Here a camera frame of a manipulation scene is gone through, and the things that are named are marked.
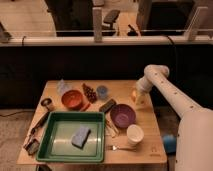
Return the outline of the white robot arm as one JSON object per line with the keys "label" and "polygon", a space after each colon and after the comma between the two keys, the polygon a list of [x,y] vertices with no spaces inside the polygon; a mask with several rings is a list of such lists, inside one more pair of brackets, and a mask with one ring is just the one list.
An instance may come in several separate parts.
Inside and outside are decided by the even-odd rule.
{"label": "white robot arm", "polygon": [[137,96],[155,86],[180,117],[175,171],[213,171],[213,110],[204,108],[167,80],[165,65],[147,65]]}

